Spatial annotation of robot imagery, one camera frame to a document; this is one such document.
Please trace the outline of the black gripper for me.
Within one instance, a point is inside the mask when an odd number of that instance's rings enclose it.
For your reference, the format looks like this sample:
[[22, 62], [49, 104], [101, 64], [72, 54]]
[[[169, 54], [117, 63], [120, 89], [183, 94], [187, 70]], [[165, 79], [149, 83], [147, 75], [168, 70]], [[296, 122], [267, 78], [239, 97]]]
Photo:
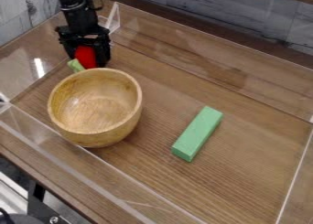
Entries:
[[76, 48], [89, 46], [94, 50], [94, 60], [98, 67], [104, 67], [110, 59], [108, 30], [98, 25], [97, 15], [88, 7], [62, 8], [65, 26], [58, 26], [60, 44], [70, 59], [74, 58]]

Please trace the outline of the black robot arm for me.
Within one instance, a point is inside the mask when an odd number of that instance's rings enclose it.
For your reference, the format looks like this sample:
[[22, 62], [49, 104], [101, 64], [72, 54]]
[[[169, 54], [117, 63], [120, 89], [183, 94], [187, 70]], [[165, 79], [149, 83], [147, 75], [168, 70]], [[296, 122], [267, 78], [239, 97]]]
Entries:
[[70, 59], [85, 69], [101, 68], [110, 59], [109, 30], [98, 25], [96, 6], [92, 0], [58, 0], [65, 26], [54, 28], [58, 42]]

